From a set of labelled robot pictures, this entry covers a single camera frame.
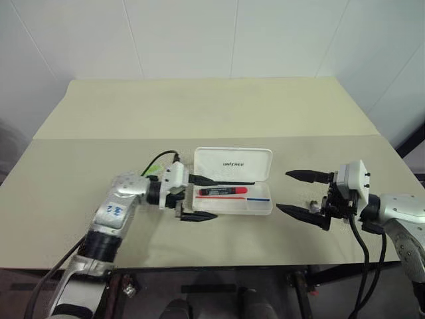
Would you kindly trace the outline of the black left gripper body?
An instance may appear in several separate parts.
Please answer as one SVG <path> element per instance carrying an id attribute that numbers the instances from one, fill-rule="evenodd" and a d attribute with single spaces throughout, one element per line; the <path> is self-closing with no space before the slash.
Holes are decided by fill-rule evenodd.
<path id="1" fill-rule="evenodd" d="M 179 220 L 195 220 L 189 200 L 185 187 L 173 187 L 165 197 L 165 207 L 172 209 Z"/>

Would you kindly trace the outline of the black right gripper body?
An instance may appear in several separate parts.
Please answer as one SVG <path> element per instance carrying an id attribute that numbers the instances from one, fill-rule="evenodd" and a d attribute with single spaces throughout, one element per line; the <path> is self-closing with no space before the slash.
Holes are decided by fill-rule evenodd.
<path id="1" fill-rule="evenodd" d="M 309 212 L 315 217 L 348 219 L 357 214 L 358 194 L 344 182 L 337 182 L 337 172 L 313 171 L 313 182 L 328 183 L 327 195 L 321 205 L 310 201 Z"/>

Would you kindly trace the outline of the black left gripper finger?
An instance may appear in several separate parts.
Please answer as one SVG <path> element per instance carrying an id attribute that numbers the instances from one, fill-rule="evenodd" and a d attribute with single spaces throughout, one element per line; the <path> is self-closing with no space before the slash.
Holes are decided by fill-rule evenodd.
<path id="1" fill-rule="evenodd" d="M 216 219 L 217 215 L 205 211 L 195 211 L 193 213 L 182 213 L 181 221 L 186 222 L 203 222 Z"/>
<path id="2" fill-rule="evenodd" d="M 215 181 L 201 175 L 190 174 L 189 183 L 196 186 L 220 186 L 220 185 L 254 185 L 254 182 L 240 182 L 240 181 Z"/>

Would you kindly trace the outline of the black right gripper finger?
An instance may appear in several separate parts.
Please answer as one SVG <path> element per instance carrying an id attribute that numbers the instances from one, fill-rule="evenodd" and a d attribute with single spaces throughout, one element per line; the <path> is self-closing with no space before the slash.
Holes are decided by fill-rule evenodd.
<path id="1" fill-rule="evenodd" d="M 286 175 L 308 183 L 331 183 L 334 178 L 333 172 L 326 173 L 313 170 L 291 170 L 287 171 Z"/>
<path id="2" fill-rule="evenodd" d="M 308 209 L 294 205 L 277 204 L 276 207 L 298 221 L 318 226 L 324 231 L 328 231 L 330 228 L 331 218 L 327 215 L 311 213 Z"/>

